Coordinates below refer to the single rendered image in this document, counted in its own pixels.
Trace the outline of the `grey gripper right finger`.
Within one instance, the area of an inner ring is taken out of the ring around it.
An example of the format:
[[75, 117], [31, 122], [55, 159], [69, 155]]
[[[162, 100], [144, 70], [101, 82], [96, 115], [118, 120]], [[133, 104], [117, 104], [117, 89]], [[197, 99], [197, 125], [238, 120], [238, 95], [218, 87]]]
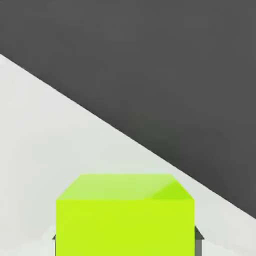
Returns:
[[195, 256], [230, 256], [230, 252], [222, 246], [205, 240], [199, 229], [195, 226]]

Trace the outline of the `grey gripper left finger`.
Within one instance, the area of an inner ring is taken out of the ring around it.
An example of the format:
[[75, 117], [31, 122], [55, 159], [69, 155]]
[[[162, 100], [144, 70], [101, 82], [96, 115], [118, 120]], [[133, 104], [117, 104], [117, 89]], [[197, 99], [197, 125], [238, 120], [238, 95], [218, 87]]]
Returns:
[[55, 256], [56, 226], [51, 225], [35, 242], [34, 256]]

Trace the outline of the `small lime green cube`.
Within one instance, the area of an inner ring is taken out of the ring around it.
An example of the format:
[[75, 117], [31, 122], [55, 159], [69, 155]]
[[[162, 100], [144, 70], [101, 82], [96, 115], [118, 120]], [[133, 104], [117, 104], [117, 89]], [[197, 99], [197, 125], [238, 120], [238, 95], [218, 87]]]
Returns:
[[56, 199], [55, 256], [195, 256], [195, 201], [169, 173], [82, 174]]

